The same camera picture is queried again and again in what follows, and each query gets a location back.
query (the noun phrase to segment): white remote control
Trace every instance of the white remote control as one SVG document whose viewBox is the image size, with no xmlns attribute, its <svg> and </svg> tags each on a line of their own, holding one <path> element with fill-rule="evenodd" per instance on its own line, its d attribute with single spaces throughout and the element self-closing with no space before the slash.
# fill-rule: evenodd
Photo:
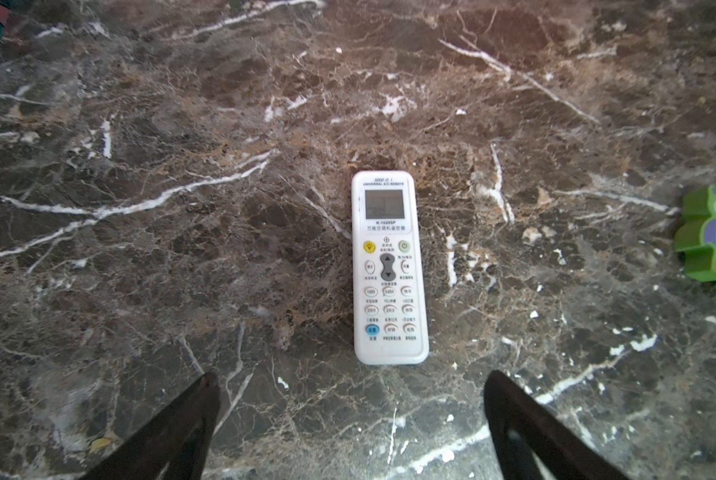
<svg viewBox="0 0 716 480">
<path fill-rule="evenodd" d="M 353 177 L 355 354 L 369 365 L 421 363 L 430 352 L 414 179 Z"/>
</svg>

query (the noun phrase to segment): remote control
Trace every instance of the remote control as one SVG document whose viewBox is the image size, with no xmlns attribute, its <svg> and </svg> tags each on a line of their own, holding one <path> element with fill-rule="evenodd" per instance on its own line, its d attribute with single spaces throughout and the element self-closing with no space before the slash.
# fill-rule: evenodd
<svg viewBox="0 0 716 480">
<path fill-rule="evenodd" d="M 414 179 L 353 177 L 355 354 L 369 365 L 423 362 L 429 352 Z"/>
</svg>

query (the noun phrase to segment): lcd screen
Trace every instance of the lcd screen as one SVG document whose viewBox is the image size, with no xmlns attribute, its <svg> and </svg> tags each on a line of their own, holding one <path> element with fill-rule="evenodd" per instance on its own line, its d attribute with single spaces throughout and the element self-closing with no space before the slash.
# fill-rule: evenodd
<svg viewBox="0 0 716 480">
<path fill-rule="evenodd" d="M 366 190 L 365 217 L 367 220 L 403 218 L 403 190 Z"/>
</svg>

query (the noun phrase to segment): owl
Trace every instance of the owl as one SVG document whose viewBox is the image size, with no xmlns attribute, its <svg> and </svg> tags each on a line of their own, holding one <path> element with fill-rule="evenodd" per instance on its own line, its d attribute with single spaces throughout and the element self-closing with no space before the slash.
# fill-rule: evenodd
<svg viewBox="0 0 716 480">
<path fill-rule="evenodd" d="M 684 252 L 684 272 L 700 282 L 716 285 L 716 187 L 684 196 L 685 224 L 675 234 L 675 250 Z"/>
</svg>

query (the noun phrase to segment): yellow leaf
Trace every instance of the yellow leaf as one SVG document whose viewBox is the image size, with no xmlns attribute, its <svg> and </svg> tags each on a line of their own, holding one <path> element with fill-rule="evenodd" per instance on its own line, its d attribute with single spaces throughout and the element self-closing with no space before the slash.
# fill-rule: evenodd
<svg viewBox="0 0 716 480">
<path fill-rule="evenodd" d="M 89 450 L 89 453 L 99 452 L 102 448 L 110 445 L 112 443 L 112 438 L 102 437 L 97 438 L 91 443 L 91 448 Z"/>
</svg>

